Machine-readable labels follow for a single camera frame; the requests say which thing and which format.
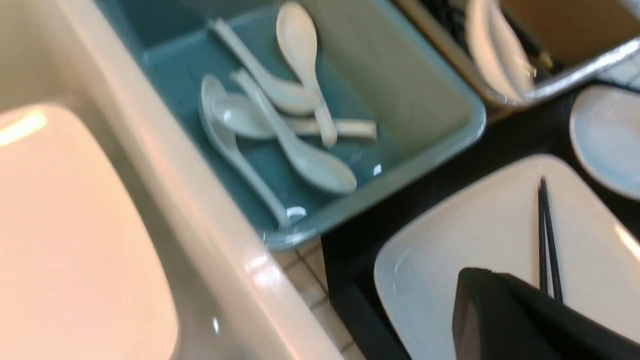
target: stainless steel bin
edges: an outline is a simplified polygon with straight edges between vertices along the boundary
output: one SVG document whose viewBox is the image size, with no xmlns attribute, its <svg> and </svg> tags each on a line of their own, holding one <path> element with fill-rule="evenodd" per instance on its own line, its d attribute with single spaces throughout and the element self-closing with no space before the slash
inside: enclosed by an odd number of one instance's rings
<svg viewBox="0 0 640 360">
<path fill-rule="evenodd" d="M 640 20 L 633 0 L 501 0 L 518 30 L 566 65 L 561 73 L 537 83 L 524 101 L 511 101 L 482 78 L 472 58 L 427 9 L 428 1 L 394 0 L 480 94 L 490 122 L 574 88 L 640 49 Z M 467 0 L 448 2 L 462 10 L 467 4 Z"/>
</svg>

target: tile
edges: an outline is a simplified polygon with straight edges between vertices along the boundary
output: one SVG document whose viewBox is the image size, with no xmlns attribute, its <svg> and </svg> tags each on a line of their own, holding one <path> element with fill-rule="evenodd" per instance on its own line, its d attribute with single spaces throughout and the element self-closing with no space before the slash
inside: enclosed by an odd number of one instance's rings
<svg viewBox="0 0 640 360">
<path fill-rule="evenodd" d="M 320 280 L 320 283 L 324 286 L 324 289 L 327 290 L 326 284 L 326 272 L 324 270 L 324 256 L 322 253 L 322 247 L 313 250 L 309 254 L 305 255 L 305 262 L 311 268 L 311 271 L 314 275 Z"/>
<path fill-rule="evenodd" d="M 605 78 L 626 84 L 631 78 L 640 74 L 640 67 L 634 61 L 627 60 L 605 72 Z"/>
<path fill-rule="evenodd" d="M 318 248 L 318 246 L 320 245 L 321 245 L 320 236 L 318 236 L 317 238 L 311 239 L 306 243 L 300 245 L 296 250 L 298 251 L 298 254 L 300 254 L 301 256 L 304 256 L 309 252 L 312 252 L 313 250 Z"/>
<path fill-rule="evenodd" d="M 323 287 L 302 261 L 288 268 L 285 273 L 307 306 L 311 307 L 326 298 Z"/>
<path fill-rule="evenodd" d="M 276 259 L 278 264 L 280 264 L 280 267 L 283 269 L 300 258 L 295 250 L 273 251 L 271 256 Z"/>
<path fill-rule="evenodd" d="M 344 348 L 352 341 L 351 334 L 338 317 L 338 314 L 335 313 L 335 310 L 333 310 L 328 300 L 317 306 L 313 310 L 313 313 L 327 336 L 333 341 L 335 347 Z"/>
<path fill-rule="evenodd" d="M 356 344 L 348 347 L 347 350 L 342 353 L 342 357 L 344 360 L 367 360 Z"/>
</svg>

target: chopsticks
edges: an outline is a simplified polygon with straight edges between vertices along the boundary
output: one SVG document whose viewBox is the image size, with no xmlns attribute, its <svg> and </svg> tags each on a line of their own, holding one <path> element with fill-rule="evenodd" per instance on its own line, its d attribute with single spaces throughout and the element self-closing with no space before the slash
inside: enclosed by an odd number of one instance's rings
<svg viewBox="0 0 640 360">
<path fill-rule="evenodd" d="M 540 179 L 538 187 L 538 260 L 540 266 L 540 291 L 548 294 L 547 285 L 547 243 L 549 248 L 549 263 L 551 264 L 551 280 L 554 289 L 554 297 L 560 303 L 564 303 L 562 296 L 562 284 L 560 283 L 560 270 L 558 269 L 558 258 L 556 252 L 556 239 L 554 238 L 554 228 L 551 224 L 551 210 L 549 208 L 549 197 L 547 191 L 547 181 Z"/>
</svg>

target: small white saucer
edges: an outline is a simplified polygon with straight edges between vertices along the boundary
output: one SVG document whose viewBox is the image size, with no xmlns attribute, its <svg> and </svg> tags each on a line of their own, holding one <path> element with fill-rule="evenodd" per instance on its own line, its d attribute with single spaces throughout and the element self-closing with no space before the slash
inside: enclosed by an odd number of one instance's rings
<svg viewBox="0 0 640 360">
<path fill-rule="evenodd" d="M 640 94 L 591 86 L 573 105 L 573 149 L 598 182 L 640 200 Z"/>
</svg>

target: square plate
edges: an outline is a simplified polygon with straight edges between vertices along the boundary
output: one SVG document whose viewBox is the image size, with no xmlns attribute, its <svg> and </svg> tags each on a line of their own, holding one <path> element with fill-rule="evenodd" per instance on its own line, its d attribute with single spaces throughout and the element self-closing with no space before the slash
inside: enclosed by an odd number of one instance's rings
<svg viewBox="0 0 640 360">
<path fill-rule="evenodd" d="M 511 273 L 538 285 L 538 199 L 547 179 L 565 302 L 640 341 L 640 247 L 580 177 L 533 156 L 423 214 L 380 251 L 381 302 L 414 359 L 455 359 L 451 324 L 458 272 Z"/>
</svg>

